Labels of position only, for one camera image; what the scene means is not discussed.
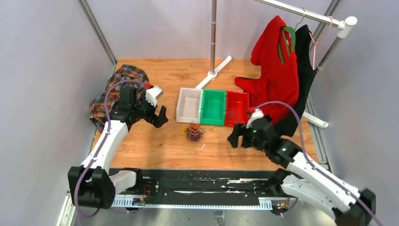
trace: orange wire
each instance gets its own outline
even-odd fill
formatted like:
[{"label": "orange wire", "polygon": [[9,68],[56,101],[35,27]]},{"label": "orange wire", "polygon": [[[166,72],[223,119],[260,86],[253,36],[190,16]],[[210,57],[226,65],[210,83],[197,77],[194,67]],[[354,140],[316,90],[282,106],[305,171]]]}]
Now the orange wire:
[{"label": "orange wire", "polygon": [[150,187],[150,189],[148,189],[148,195],[147,195],[147,198],[148,198],[148,197],[150,197],[150,193],[151,193],[151,186],[150,186],[150,185],[145,185],[144,187],[147,187],[147,186],[148,186],[148,187]]}]

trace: white bracket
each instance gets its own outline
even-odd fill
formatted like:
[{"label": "white bracket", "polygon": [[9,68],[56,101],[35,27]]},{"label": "white bracket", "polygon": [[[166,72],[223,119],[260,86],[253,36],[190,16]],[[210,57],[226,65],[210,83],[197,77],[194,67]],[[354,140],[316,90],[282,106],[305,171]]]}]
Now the white bracket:
[{"label": "white bracket", "polygon": [[341,39],[346,38],[348,36],[349,32],[352,30],[353,26],[355,26],[358,23],[358,19],[354,16],[350,16],[345,19],[345,28],[338,32],[338,37]]},{"label": "white bracket", "polygon": [[115,187],[115,194],[119,194],[136,184],[136,172],[121,170],[117,174],[110,176],[110,179]]},{"label": "white bracket", "polygon": [[316,116],[313,116],[307,112],[303,112],[302,117],[306,118],[306,120],[312,124],[315,124],[318,127],[326,128],[328,126],[328,122],[323,121]]},{"label": "white bracket", "polygon": [[251,118],[249,118],[247,125],[245,126],[247,129],[252,126],[252,122],[261,119],[264,117],[264,114],[261,109],[255,109],[255,112],[251,114]]},{"label": "white bracket", "polygon": [[196,89],[202,89],[204,88],[208,83],[210,83],[211,81],[215,80],[217,78],[217,74],[224,68],[226,67],[226,65],[231,61],[232,57],[228,56],[221,64],[219,64],[219,66],[217,68],[215,68],[215,72],[208,72],[206,78],[204,78],[204,80],[202,80],[202,82],[200,82],[198,84],[198,86],[196,86]]}]

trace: clothes hanger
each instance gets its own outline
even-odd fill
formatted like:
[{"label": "clothes hanger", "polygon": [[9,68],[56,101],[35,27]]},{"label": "clothes hanger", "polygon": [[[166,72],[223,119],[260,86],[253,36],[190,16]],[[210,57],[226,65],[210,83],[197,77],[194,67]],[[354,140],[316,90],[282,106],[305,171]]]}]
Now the clothes hanger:
[{"label": "clothes hanger", "polygon": [[[286,37],[285,32],[288,32],[288,33],[289,33],[289,36],[290,36],[290,37],[289,37],[288,39],[291,40],[291,49],[289,49],[288,42],[287,42],[288,39],[287,39],[287,37]],[[284,44],[285,44],[285,46],[286,46],[288,56],[290,56],[291,53],[293,53],[293,52],[295,51],[295,42],[296,42],[295,30],[294,30],[292,27],[284,27],[282,33],[283,33],[283,38],[284,38],[284,40],[285,40]],[[284,63],[284,58],[283,58],[283,54],[282,54],[282,52],[281,52],[280,44],[278,44],[277,46],[278,46],[278,50],[279,50],[280,60],[281,60],[282,63]]]},{"label": "clothes hanger", "polygon": [[332,16],[328,16],[328,17],[331,19],[330,26],[327,28],[326,32],[324,32],[316,41],[313,39],[313,36],[312,36],[311,32],[309,32],[309,35],[310,35],[310,37],[311,37],[311,39],[312,39],[312,41],[314,43],[314,46],[313,46],[313,66],[312,66],[313,70],[315,69],[314,62],[316,60],[316,46],[319,43],[319,41],[321,40],[321,38],[323,37],[323,35],[327,34],[327,32],[330,30],[331,26],[333,25],[334,18]]},{"label": "clothes hanger", "polygon": [[305,13],[306,13],[306,10],[305,10],[305,8],[302,8],[302,9],[303,9],[302,20],[301,20],[301,21],[299,21],[299,22],[296,24],[296,26],[295,26],[294,30],[296,30],[296,28],[298,27],[298,25],[299,25],[300,23],[302,23],[303,19],[305,18]]},{"label": "clothes hanger", "polygon": [[[283,28],[283,37],[284,37],[284,40],[287,40],[287,38],[286,38],[286,36],[285,36],[285,32],[288,32],[289,35],[291,36],[291,51],[289,50],[289,47],[288,47],[287,43],[285,43],[288,56],[290,56],[291,53],[295,50],[295,31],[296,31],[296,28],[298,27],[298,25],[299,25],[300,23],[302,23],[303,19],[305,18],[306,10],[305,10],[305,8],[302,8],[302,9],[303,9],[302,19],[301,19],[300,22],[298,22],[298,23],[296,24],[295,28],[292,28],[292,27],[284,27],[284,28]],[[284,58],[283,58],[283,55],[282,55],[282,52],[281,52],[280,44],[278,44],[278,50],[279,50],[280,60],[281,60],[282,63],[284,63]]]}]

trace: white wall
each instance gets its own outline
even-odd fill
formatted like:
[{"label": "white wall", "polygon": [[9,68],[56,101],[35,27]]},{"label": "white wall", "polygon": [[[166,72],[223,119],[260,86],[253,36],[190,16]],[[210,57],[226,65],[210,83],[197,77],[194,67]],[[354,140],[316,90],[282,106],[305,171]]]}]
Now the white wall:
[{"label": "white wall", "polygon": [[[116,58],[210,58],[212,0],[88,0]],[[283,0],[323,14],[330,0]],[[291,26],[301,16],[254,0],[217,2],[216,57],[250,58],[276,15]],[[305,19],[313,31],[317,23]]]},{"label": "white wall", "polygon": [[[342,1],[335,14],[359,20],[316,76],[311,96],[330,124],[322,129],[335,173],[377,194],[377,215],[398,225],[397,145],[399,97],[399,24],[397,1]],[[319,44],[320,54],[336,29]]]},{"label": "white wall", "polygon": [[76,0],[0,2],[0,225],[56,224],[112,65]]}]

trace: white bin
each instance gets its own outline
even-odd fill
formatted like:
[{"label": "white bin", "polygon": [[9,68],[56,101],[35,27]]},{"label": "white bin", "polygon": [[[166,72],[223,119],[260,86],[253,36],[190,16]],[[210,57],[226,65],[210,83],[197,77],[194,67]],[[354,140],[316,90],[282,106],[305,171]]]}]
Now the white bin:
[{"label": "white bin", "polygon": [[202,89],[180,88],[177,102],[176,121],[200,122],[202,103]]}]

